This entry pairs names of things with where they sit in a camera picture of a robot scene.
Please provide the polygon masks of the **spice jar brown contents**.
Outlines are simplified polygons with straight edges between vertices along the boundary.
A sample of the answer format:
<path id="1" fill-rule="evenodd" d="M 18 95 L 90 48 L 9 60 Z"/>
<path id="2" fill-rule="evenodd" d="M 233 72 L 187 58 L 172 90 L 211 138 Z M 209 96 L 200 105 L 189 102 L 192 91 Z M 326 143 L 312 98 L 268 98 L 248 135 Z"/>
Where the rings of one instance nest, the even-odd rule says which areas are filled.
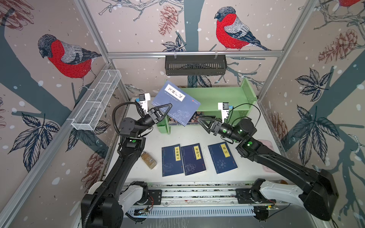
<path id="1" fill-rule="evenodd" d="M 142 152 L 141 158 L 150 170 L 156 167 L 157 161 L 148 152 Z"/>

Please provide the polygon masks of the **green wooden shelf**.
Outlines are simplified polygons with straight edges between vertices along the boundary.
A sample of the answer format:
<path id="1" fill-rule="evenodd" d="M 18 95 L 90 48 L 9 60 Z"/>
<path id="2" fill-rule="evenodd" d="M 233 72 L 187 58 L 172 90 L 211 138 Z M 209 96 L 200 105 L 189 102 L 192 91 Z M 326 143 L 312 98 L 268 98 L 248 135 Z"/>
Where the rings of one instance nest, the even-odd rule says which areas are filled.
<path id="1" fill-rule="evenodd" d="M 196 98 L 200 107 L 187 125 L 198 125 L 200 116 L 215 116 L 230 124 L 240 117 L 248 116 L 257 103 L 257 96 L 247 79 L 239 87 L 183 88 L 186 94 Z"/>

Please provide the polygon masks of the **black hanging basket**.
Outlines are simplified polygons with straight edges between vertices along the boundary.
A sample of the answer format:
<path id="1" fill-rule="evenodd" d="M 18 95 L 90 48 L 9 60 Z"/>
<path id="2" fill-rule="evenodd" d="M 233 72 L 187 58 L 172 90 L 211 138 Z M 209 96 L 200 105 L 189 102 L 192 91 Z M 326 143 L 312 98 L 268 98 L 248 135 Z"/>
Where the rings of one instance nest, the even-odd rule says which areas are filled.
<path id="1" fill-rule="evenodd" d="M 168 76 L 219 76 L 227 70 L 225 55 L 176 55 L 165 57 Z"/>

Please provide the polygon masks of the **colourful illustrated large book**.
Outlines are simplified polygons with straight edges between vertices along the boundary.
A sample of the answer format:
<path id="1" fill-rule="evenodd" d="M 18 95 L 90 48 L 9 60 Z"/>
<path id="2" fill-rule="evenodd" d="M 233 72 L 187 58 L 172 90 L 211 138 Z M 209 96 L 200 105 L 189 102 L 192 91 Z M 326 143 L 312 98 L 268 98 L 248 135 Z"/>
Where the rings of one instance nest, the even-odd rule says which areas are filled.
<path id="1" fill-rule="evenodd" d="M 198 118 L 200 116 L 203 116 L 204 112 L 195 112 L 194 115 L 192 116 L 192 118 L 189 120 L 189 122 L 186 125 L 196 125 L 199 124 L 198 123 Z M 169 125 L 181 125 L 179 122 L 177 122 L 176 120 L 172 119 L 171 117 L 169 117 L 169 121 L 168 121 Z"/>

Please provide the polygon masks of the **green plastic hanging bin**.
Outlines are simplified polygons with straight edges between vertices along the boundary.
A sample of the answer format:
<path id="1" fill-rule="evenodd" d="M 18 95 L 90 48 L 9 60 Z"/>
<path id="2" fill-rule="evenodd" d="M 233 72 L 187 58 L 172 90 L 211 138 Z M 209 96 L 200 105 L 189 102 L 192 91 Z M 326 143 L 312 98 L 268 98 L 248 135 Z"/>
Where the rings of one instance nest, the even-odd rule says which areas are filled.
<path id="1" fill-rule="evenodd" d="M 166 127 L 166 122 L 160 122 L 156 126 L 157 126 L 157 129 L 160 133 L 162 133 L 162 134 L 167 134 L 168 133 L 167 127 Z"/>

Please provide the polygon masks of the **blue book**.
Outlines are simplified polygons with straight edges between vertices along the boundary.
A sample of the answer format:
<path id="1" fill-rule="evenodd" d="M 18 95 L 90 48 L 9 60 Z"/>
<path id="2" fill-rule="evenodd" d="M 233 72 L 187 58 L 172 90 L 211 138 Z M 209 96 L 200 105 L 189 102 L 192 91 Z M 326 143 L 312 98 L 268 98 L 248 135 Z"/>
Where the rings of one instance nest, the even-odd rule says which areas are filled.
<path id="1" fill-rule="evenodd" d="M 208 149 L 217 174 L 238 168 L 226 142 L 209 145 Z"/>
<path id="2" fill-rule="evenodd" d="M 162 148 L 162 176 L 182 174 L 183 161 L 180 144 Z"/>
<path id="3" fill-rule="evenodd" d="M 185 176 L 206 171 L 206 165 L 199 143 L 181 147 L 181 153 Z"/>
<path id="4" fill-rule="evenodd" d="M 188 124 L 201 105 L 198 100 L 182 91 L 170 81 L 166 81 L 151 104 L 153 106 L 171 104 L 172 107 L 167 112 L 167 115 L 183 126 Z"/>

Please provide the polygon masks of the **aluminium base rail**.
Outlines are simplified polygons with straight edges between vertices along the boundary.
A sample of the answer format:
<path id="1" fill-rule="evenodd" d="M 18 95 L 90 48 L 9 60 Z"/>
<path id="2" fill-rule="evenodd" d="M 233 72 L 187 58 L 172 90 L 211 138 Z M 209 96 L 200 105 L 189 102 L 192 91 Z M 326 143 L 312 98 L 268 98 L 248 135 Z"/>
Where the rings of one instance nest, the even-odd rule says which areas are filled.
<path id="1" fill-rule="evenodd" d="M 258 212 L 276 212 L 284 201 L 262 199 L 250 194 L 252 181 L 148 183 L 145 204 L 136 203 L 127 213 L 135 219 L 256 216 Z"/>

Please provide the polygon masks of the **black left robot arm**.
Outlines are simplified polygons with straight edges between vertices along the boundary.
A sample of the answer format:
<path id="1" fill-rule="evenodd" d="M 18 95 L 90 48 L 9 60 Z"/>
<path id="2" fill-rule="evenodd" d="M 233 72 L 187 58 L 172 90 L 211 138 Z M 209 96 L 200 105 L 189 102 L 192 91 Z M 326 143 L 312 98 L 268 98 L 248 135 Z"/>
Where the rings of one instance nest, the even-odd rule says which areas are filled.
<path id="1" fill-rule="evenodd" d="M 124 118 L 116 123 L 116 112 L 125 105 L 135 105 L 140 119 Z M 146 141 L 145 131 L 163 121 L 172 104 L 153 107 L 145 114 L 138 102 L 125 102 L 115 107 L 112 121 L 120 136 L 119 157 L 111 172 L 93 192 L 86 194 L 81 202 L 82 227 L 119 228 L 124 215 L 137 202 L 148 199 L 148 187 L 143 181 L 131 183 L 123 192 L 122 188 L 132 167 L 140 158 Z"/>

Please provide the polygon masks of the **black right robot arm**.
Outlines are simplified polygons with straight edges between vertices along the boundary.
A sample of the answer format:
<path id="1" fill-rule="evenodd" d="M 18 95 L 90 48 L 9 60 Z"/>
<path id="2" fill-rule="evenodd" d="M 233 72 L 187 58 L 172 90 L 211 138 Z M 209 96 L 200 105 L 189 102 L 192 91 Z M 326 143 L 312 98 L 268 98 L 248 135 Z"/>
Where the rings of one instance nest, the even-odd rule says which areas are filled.
<path id="1" fill-rule="evenodd" d="M 262 164 L 291 181 L 292 185 L 272 183 L 257 179 L 251 188 L 252 198 L 281 200 L 298 205 L 311 215 L 323 221 L 330 221 L 339 198 L 333 175 L 326 171 L 316 171 L 301 166 L 271 150 L 254 139 L 257 132 L 251 118 L 244 117 L 236 125 L 231 125 L 215 116 L 201 116 L 198 123 L 207 133 L 220 135 L 223 140 L 237 143 L 241 157 Z"/>

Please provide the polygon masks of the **white cup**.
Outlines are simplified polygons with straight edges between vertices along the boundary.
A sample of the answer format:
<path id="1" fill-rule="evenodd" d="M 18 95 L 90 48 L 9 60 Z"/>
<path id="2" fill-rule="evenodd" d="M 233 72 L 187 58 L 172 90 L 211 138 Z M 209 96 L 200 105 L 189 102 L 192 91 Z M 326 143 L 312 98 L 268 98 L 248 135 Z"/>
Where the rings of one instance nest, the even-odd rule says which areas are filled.
<path id="1" fill-rule="evenodd" d="M 94 183 L 88 190 L 88 194 L 94 194 L 95 191 L 103 184 L 102 181 L 98 181 L 96 183 Z"/>

